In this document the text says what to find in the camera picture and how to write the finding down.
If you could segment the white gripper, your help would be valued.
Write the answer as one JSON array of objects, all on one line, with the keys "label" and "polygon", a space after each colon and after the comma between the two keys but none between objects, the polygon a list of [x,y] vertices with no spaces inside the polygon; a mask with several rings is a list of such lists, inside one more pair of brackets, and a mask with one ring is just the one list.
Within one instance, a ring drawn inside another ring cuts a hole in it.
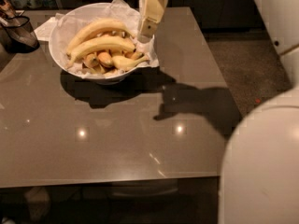
[{"label": "white gripper", "polygon": [[137,39],[141,43],[148,43],[157,31],[168,0],[139,0],[139,22]]}]

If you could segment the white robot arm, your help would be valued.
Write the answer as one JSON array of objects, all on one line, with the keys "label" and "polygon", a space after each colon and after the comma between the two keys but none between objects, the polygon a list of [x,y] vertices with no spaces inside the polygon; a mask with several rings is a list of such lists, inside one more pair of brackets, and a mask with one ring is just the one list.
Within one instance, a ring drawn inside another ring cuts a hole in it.
[{"label": "white robot arm", "polygon": [[299,0],[254,0],[292,88],[235,128],[217,224],[299,224]]}]

